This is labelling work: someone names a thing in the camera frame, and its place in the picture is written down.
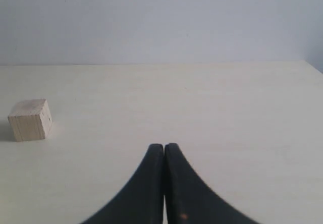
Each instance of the small orange spot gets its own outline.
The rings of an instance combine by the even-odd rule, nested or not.
[[[187,214],[182,213],[182,214],[180,214],[180,218],[183,219],[183,220],[187,220],[188,216],[187,216]]]

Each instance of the white table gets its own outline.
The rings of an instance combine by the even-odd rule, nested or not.
[[[262,224],[323,221],[323,75],[306,62],[1,66],[0,223],[78,224],[177,142],[220,196]],[[48,139],[7,115],[46,98]]]

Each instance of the wooden cube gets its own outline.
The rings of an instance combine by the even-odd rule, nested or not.
[[[8,120],[17,142],[45,139],[52,125],[45,99],[24,100],[17,103]]]

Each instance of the wooden block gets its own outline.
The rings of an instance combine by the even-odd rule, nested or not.
[[[24,100],[17,103],[8,120],[17,142],[45,139],[52,125],[46,99]]]

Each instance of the black plastic finger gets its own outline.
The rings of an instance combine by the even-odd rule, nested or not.
[[[83,224],[161,224],[163,146],[151,144],[123,189]]]
[[[165,175],[169,224],[257,224],[214,193],[176,143],[165,147]]]

